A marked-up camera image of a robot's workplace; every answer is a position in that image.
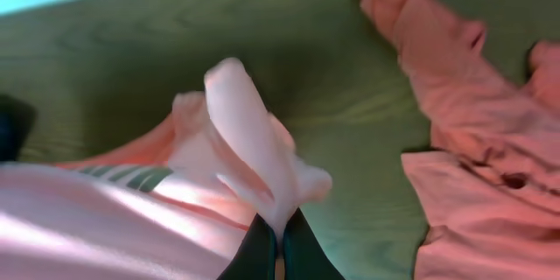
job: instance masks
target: table surface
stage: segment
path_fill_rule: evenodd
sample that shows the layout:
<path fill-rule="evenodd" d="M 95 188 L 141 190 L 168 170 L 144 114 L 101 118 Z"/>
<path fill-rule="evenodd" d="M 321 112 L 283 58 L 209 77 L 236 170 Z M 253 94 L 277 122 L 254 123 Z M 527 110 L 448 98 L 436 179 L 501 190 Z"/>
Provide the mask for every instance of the table surface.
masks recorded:
<path fill-rule="evenodd" d="M 442 1 L 486 20 L 485 55 L 517 83 L 530 46 L 560 38 L 557 0 Z M 358 0 L 80 0 L 0 17 L 0 47 L 0 91 L 38 113 L 35 162 L 127 143 L 240 58 L 300 155 L 333 176 L 304 208 L 333 263 L 347 279 L 410 278 L 426 222 L 400 154 L 428 144 L 429 124 Z"/>

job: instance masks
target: dark wood surface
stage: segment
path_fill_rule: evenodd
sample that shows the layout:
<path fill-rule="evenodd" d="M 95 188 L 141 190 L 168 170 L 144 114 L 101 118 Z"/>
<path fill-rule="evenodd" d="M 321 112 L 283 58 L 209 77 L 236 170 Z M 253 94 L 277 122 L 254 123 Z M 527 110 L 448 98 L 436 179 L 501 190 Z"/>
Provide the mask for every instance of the dark wood surface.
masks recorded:
<path fill-rule="evenodd" d="M 443 0 L 485 19 L 485 55 L 521 82 L 560 37 L 557 0 Z M 347 279 L 410 278 L 425 220 L 400 154 L 428 143 L 396 55 L 357 0 L 80 0 L 0 17 L 0 92 L 33 106 L 23 160 L 86 158 L 160 122 L 178 92 L 240 58 L 334 189 L 305 215 Z"/>

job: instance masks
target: coral fabric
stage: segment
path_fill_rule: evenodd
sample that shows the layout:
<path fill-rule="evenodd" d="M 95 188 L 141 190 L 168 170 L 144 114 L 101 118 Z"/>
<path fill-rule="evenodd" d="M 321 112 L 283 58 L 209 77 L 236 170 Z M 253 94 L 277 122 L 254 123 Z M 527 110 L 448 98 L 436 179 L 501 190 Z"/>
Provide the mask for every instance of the coral fabric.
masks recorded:
<path fill-rule="evenodd" d="M 560 276 L 560 45 L 515 87 L 480 56 L 481 22 L 435 0 L 361 0 L 390 41 L 437 152 L 404 154 L 430 224 L 415 279 Z"/>
<path fill-rule="evenodd" d="M 215 279 L 256 213 L 282 235 L 301 204 L 326 195 L 330 175 L 296 157 L 239 60 L 205 86 L 108 154 L 0 166 L 0 279 Z M 172 174 L 146 194 L 72 171 L 111 165 Z"/>

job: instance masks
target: crumpled cloth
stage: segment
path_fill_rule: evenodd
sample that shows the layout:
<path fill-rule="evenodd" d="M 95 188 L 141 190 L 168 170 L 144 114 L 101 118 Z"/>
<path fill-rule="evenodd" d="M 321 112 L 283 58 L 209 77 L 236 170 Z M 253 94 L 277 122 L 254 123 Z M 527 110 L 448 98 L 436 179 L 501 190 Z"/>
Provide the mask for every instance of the crumpled cloth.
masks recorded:
<path fill-rule="evenodd" d="M 415 279 L 559 279 L 560 45 L 532 49 L 518 88 L 480 55 L 481 22 L 435 0 L 360 5 L 395 46 L 439 149 L 402 155 L 430 224 Z"/>
<path fill-rule="evenodd" d="M 239 60 L 205 85 L 108 154 L 0 166 L 0 279 L 215 279 L 256 213 L 281 238 L 325 197 L 330 175 L 295 155 Z"/>

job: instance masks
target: folded fabric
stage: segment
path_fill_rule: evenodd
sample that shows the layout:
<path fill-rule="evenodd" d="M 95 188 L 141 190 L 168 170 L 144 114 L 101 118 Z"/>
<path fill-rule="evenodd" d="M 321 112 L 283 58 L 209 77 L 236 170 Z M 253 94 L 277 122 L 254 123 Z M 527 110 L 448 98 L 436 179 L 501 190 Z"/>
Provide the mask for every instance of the folded fabric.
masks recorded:
<path fill-rule="evenodd" d="M 485 27 L 435 0 L 361 0 L 398 51 L 431 144 L 404 154 L 430 232 L 415 279 L 560 276 L 560 45 L 530 56 L 524 88 L 481 56 Z"/>
<path fill-rule="evenodd" d="M 256 213 L 280 242 L 331 177 L 296 157 L 241 62 L 205 84 L 108 154 L 0 166 L 0 278 L 216 279 Z"/>

